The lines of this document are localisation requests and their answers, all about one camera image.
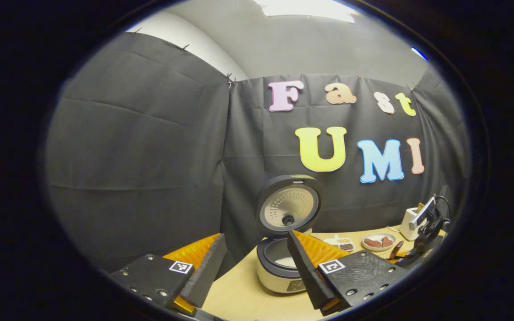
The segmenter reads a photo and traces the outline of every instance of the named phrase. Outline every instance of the cable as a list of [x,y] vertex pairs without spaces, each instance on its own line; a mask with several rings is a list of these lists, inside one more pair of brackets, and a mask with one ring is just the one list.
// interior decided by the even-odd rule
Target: cable
[[447,205],[447,211],[449,213],[449,217],[451,217],[451,209],[449,208],[449,202],[447,201],[447,199],[445,199],[445,197],[441,196],[441,195],[435,195],[436,198],[441,198],[445,201],[445,204]]

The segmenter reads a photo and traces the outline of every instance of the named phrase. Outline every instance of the wooden table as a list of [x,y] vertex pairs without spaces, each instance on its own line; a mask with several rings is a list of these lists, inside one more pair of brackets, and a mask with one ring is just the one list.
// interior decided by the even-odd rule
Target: wooden table
[[[396,236],[396,243],[401,240],[404,245],[400,252],[414,248],[414,242],[408,241],[399,232],[389,228],[359,232],[312,233],[319,239],[332,238],[334,235],[350,238],[354,243],[353,253],[365,250],[362,238],[371,233],[385,232]],[[388,258],[392,248],[373,252],[381,258]],[[203,304],[202,309],[228,321],[313,321],[322,319],[319,310],[312,308],[306,291],[297,294],[277,294],[265,288],[257,277],[257,248],[254,248],[234,268],[216,280]]]

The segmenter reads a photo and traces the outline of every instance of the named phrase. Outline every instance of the open lid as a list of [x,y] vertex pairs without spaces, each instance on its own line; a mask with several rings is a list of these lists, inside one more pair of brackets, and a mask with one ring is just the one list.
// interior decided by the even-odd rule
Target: open lid
[[322,207],[323,187],[308,175],[274,177],[261,188],[257,223],[269,238],[311,228]]

